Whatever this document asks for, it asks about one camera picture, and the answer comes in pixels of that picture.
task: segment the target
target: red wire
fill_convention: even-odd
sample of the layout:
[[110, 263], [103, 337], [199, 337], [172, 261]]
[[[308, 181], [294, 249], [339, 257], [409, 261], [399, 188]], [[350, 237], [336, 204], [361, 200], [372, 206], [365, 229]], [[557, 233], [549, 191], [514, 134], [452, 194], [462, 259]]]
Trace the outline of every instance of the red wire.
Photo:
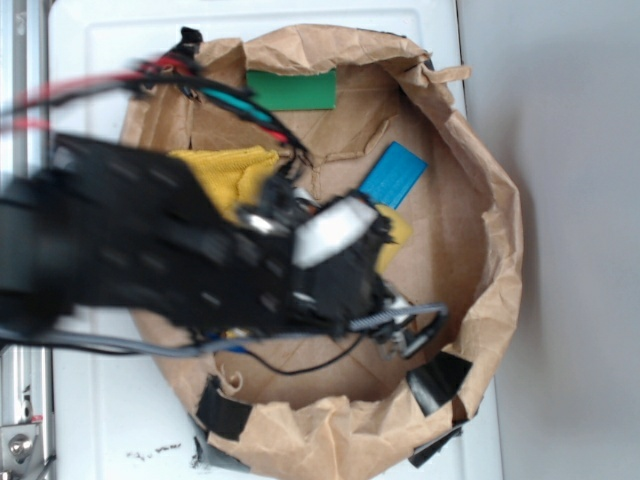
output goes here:
[[9, 126], [10, 130], [51, 130], [51, 123], [40, 118], [17, 118]]
[[265, 127], [260, 127], [260, 128], [262, 130], [264, 130], [265, 132], [267, 132], [269, 135], [271, 135], [273, 138], [275, 138], [280, 143], [287, 143], [289, 141], [287, 139], [287, 136], [284, 133], [275, 132], [275, 131], [270, 130], [270, 129], [265, 128]]

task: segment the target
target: black wire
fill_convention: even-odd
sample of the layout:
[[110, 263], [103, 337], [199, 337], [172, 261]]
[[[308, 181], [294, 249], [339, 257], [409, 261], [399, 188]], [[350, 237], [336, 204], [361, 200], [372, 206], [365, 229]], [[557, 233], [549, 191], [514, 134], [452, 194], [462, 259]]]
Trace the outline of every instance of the black wire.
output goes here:
[[347, 348], [346, 350], [341, 352], [339, 355], [336, 355], [332, 359], [327, 360], [326, 362], [321, 363], [319, 365], [315, 365], [313, 367], [301, 368], [300, 370], [280, 370], [279, 368], [274, 367], [273, 365], [271, 365], [269, 362], [267, 362], [260, 355], [258, 355], [257, 353], [253, 353], [250, 350], [246, 350], [246, 351], [242, 352], [242, 354], [243, 355], [249, 355], [250, 357], [252, 357], [255, 360], [257, 360], [264, 367], [268, 368], [269, 370], [271, 370], [274, 373], [277, 373], [278, 375], [284, 375], [286, 377], [293, 377], [294, 375], [302, 375], [304, 373], [311, 373], [311, 372], [315, 372], [317, 370], [322, 370], [323, 368], [326, 368], [329, 365], [332, 365], [332, 364], [336, 363], [338, 360], [342, 360], [344, 357], [346, 357], [351, 352], [353, 352], [353, 350], [360, 344], [360, 342], [364, 339], [364, 337], [365, 337], [364, 334], [359, 335], [358, 338], [356, 339], [356, 341], [353, 342], [349, 346], [349, 348]]
[[58, 457], [55, 455], [51, 455], [49, 458], [47, 458], [47, 460], [44, 462], [44, 466], [42, 467], [42, 471], [36, 477], [36, 480], [43, 480], [44, 477], [47, 476], [47, 473], [49, 473], [49, 471], [51, 470], [53, 462], [55, 462], [57, 459]]

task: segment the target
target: green foam piece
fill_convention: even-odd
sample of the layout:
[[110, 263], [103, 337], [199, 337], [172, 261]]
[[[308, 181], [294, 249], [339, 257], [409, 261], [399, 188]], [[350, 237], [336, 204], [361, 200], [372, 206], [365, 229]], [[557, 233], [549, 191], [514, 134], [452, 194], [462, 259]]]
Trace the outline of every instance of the green foam piece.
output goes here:
[[269, 110], [331, 110], [336, 108], [336, 71], [318, 75], [276, 75], [250, 70], [247, 85], [253, 100]]

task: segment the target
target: paper bag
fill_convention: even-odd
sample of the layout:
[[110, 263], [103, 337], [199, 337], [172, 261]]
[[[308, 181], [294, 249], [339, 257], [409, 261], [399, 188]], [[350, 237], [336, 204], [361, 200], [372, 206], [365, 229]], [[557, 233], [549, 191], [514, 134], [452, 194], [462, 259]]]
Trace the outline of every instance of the paper bag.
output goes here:
[[[409, 361], [383, 360], [368, 341], [341, 362], [297, 377], [229, 352], [158, 359], [209, 444], [252, 472], [291, 480], [364, 480], [383, 472], [475, 415], [514, 333], [518, 191], [452, 107], [446, 82], [467, 78], [469, 68], [436, 72], [429, 58], [400, 36], [315, 25], [202, 46], [204, 74], [236, 86], [247, 70], [336, 69], [335, 110], [278, 113], [314, 154], [301, 183], [318, 200], [357, 186], [392, 141], [429, 163], [399, 208], [413, 237], [384, 276], [411, 302], [442, 301], [451, 312], [447, 328]], [[133, 100], [122, 139], [160, 151], [279, 148], [257, 127], [174, 87]], [[135, 316], [149, 341], [189, 340], [156, 315]], [[348, 343], [265, 342], [256, 351], [291, 370], [322, 363]]]

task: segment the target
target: blue foam piece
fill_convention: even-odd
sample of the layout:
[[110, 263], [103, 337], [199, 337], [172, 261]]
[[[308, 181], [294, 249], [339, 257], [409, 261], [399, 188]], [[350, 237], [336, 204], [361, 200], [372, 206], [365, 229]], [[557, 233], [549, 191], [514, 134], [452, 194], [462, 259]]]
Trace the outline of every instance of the blue foam piece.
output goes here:
[[393, 209], [407, 196], [428, 164], [393, 142], [360, 185], [359, 190], [375, 202]]

